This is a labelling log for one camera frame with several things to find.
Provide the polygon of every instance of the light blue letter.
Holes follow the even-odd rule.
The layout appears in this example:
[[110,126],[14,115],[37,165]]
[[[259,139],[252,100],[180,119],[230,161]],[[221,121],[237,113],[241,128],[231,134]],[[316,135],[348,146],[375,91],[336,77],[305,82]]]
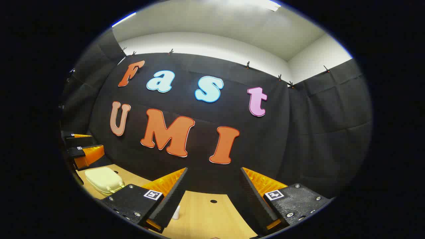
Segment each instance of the light blue letter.
[[171,82],[173,81],[175,74],[172,71],[158,71],[155,74],[153,74],[155,78],[150,79],[147,84],[146,88],[148,88],[151,91],[158,90],[161,93],[165,93],[169,90],[171,90]]
[[198,81],[200,90],[195,91],[195,98],[205,102],[214,102],[220,98],[220,90],[224,83],[222,79],[215,77],[202,77]]

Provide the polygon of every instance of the letter s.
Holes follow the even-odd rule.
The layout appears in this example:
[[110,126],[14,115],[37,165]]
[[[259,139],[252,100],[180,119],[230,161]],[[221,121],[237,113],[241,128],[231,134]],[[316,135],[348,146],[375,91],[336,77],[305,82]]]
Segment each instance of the letter s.
[[195,91],[195,98],[211,103],[220,98],[224,83],[222,79],[206,76],[199,79],[198,86],[200,89]]

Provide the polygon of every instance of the letter m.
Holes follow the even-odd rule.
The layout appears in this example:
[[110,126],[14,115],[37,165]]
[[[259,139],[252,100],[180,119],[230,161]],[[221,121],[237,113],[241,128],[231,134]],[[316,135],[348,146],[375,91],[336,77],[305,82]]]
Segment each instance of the letter m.
[[158,144],[158,149],[162,150],[165,145],[171,140],[170,146],[166,151],[169,154],[179,157],[186,157],[186,141],[190,128],[195,125],[195,121],[191,118],[179,116],[167,128],[165,126],[164,115],[162,111],[156,109],[148,109],[148,116],[145,137],[140,143],[146,147],[153,148],[153,136]]

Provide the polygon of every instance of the white ceiling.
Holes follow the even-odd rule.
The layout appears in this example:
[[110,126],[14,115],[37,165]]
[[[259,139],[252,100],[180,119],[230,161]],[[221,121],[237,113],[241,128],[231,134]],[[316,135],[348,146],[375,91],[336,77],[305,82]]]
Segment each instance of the white ceiling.
[[232,38],[285,61],[325,34],[284,6],[273,12],[243,0],[169,0],[147,7],[113,27],[118,42],[178,31]]

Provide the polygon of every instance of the black curtain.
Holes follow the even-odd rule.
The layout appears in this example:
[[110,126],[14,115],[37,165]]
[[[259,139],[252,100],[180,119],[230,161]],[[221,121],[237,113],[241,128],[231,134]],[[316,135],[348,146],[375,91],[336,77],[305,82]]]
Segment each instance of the black curtain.
[[111,70],[124,57],[111,29],[87,47],[75,65],[75,72],[65,83],[62,130],[90,134],[88,124],[99,90]]
[[[118,65],[121,55],[114,58],[116,63],[103,57],[93,59],[95,63],[86,60],[91,65],[90,71],[86,68],[91,73],[87,79],[92,80],[81,84],[75,80],[75,90],[69,94],[64,117],[67,130],[93,135],[104,145],[105,155],[113,163],[149,180],[188,167],[186,190],[227,194],[256,232],[258,225],[238,183],[240,167],[287,185],[302,183],[330,198],[352,179],[365,156],[370,140],[371,104],[365,78],[354,60],[292,89],[275,76],[212,57],[138,54],[126,57]],[[118,87],[128,65],[141,60],[145,61],[144,66],[128,85]],[[162,70],[175,73],[172,89],[166,93],[148,90],[148,80]],[[195,99],[198,80],[203,76],[224,82],[221,96],[214,103]],[[263,117],[253,116],[248,109],[247,89],[253,87],[261,87],[267,95],[267,101],[261,104],[266,110]],[[114,135],[109,125],[113,101],[131,105],[121,137]],[[178,116],[195,120],[187,139],[186,158],[140,144],[149,108],[161,110],[167,126]],[[120,124],[120,115],[121,110],[116,125]],[[219,126],[240,131],[228,165],[208,160],[217,146]]]
[[368,149],[372,109],[354,59],[289,89],[289,134],[278,181],[328,197],[355,176]]

